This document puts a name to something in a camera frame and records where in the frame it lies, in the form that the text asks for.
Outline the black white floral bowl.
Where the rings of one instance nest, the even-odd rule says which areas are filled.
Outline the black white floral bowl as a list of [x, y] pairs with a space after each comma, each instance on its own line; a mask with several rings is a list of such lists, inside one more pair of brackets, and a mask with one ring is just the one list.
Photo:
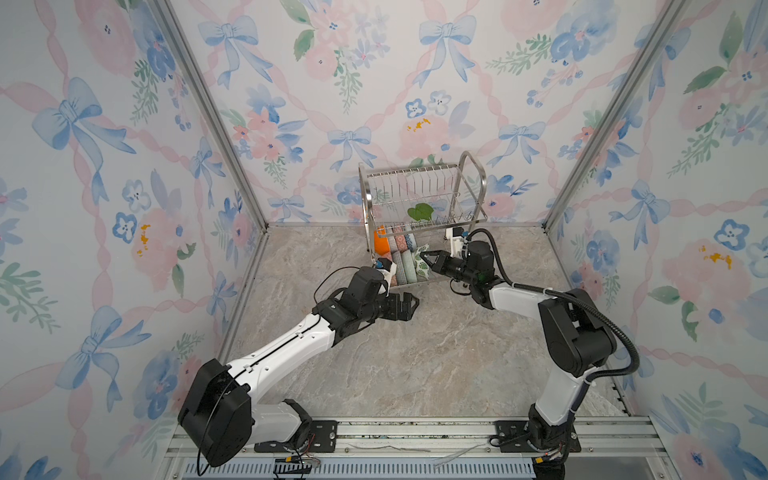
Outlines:
[[384, 255], [380, 256], [378, 258], [378, 262], [381, 264], [380, 269], [390, 271], [393, 265], [391, 253], [387, 252]]
[[398, 232], [395, 235], [395, 241], [397, 248], [401, 253], [409, 250], [407, 240], [402, 232]]

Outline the stainless steel dish rack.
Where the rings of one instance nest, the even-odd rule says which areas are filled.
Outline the stainless steel dish rack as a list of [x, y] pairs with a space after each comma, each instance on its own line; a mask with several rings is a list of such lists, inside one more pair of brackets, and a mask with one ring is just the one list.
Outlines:
[[391, 260], [396, 287], [434, 280], [419, 254], [461, 250], [461, 238], [488, 219], [488, 176], [464, 151], [453, 163], [429, 156], [413, 165], [358, 168], [367, 250], [375, 263]]

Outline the black white floral bowl front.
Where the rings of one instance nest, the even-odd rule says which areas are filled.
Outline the black white floral bowl front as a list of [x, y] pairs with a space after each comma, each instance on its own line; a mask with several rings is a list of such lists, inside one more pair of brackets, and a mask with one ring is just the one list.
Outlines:
[[391, 253], [387, 252], [384, 255], [380, 256], [378, 258], [378, 262], [381, 264], [380, 269], [390, 271], [393, 265]]

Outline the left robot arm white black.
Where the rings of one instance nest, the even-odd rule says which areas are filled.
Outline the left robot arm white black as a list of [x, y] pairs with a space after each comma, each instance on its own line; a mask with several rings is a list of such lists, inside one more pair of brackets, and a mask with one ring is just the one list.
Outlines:
[[278, 339], [227, 364], [212, 359], [197, 371], [178, 423], [197, 448], [197, 472], [219, 467], [248, 445], [304, 452], [313, 419], [296, 401], [262, 403], [280, 380], [377, 320], [409, 321], [419, 299], [391, 291], [394, 269], [361, 267], [349, 284], [316, 302]]

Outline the pale green plate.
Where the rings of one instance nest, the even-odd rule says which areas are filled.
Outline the pale green plate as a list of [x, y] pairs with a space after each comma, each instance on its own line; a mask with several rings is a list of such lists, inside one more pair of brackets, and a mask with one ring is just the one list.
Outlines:
[[412, 252], [406, 249], [404, 252], [401, 253], [401, 256], [403, 260], [403, 269], [405, 272], [407, 283], [408, 284], [417, 283], [418, 276], [416, 273]]

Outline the blue white patterned plate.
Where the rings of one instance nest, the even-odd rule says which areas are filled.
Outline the blue white patterned plate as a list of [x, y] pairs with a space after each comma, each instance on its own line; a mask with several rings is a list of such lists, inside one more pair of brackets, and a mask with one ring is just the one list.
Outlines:
[[418, 246], [417, 246], [417, 242], [416, 242], [415, 236], [412, 233], [407, 232], [405, 234], [405, 239], [406, 239], [406, 245], [407, 245], [408, 249], [411, 252], [416, 251]]

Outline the green leaf pattern bowl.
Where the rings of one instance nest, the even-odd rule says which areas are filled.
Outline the green leaf pattern bowl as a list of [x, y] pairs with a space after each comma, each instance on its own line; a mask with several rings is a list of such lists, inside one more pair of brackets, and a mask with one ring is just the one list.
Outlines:
[[424, 244], [419, 246], [414, 252], [413, 252], [413, 258], [414, 258], [414, 268], [416, 271], [417, 278], [420, 281], [426, 281], [429, 279], [431, 269], [427, 262], [422, 258], [422, 253], [425, 253], [430, 250], [430, 246], [428, 244]]

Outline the dark blue flower bowl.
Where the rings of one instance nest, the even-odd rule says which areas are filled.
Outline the dark blue flower bowl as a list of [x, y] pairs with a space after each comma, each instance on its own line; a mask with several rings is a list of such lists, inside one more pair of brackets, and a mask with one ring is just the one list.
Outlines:
[[395, 278], [398, 286], [407, 284], [407, 277], [403, 268], [402, 255], [398, 250], [391, 253], [393, 265], [396, 267]]

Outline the white bowl orange outside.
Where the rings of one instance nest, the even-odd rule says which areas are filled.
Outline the white bowl orange outside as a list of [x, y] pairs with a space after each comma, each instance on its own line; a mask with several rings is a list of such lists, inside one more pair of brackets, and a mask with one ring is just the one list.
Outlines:
[[378, 227], [374, 232], [374, 250], [377, 255], [385, 256], [392, 250], [389, 233], [385, 226]]

